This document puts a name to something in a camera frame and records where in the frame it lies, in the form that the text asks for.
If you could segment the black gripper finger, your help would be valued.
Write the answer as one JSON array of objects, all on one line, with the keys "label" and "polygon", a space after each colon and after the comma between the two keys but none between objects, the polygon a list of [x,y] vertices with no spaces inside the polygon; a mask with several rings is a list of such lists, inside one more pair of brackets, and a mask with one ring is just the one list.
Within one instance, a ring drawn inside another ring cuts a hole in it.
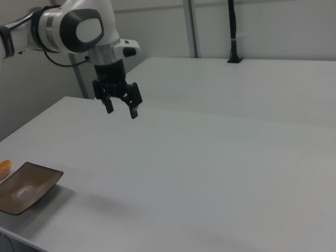
[{"label": "black gripper finger", "polygon": [[108,114],[114,111],[112,102],[110,100],[111,96],[108,91],[108,87],[105,83],[100,82],[98,79],[92,82],[95,98],[102,101]]},{"label": "black gripper finger", "polygon": [[138,116],[137,109],[143,102],[138,84],[136,82],[126,85],[125,95],[122,97],[122,101],[128,105],[131,119],[135,119]]}]

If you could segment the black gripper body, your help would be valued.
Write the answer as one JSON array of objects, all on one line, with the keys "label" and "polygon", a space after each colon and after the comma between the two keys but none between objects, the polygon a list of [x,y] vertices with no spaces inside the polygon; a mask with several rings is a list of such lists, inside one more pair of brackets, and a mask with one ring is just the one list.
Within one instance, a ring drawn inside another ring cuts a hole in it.
[{"label": "black gripper body", "polygon": [[94,65],[98,80],[108,88],[112,97],[120,98],[126,94],[126,72],[122,59],[108,65]]}]

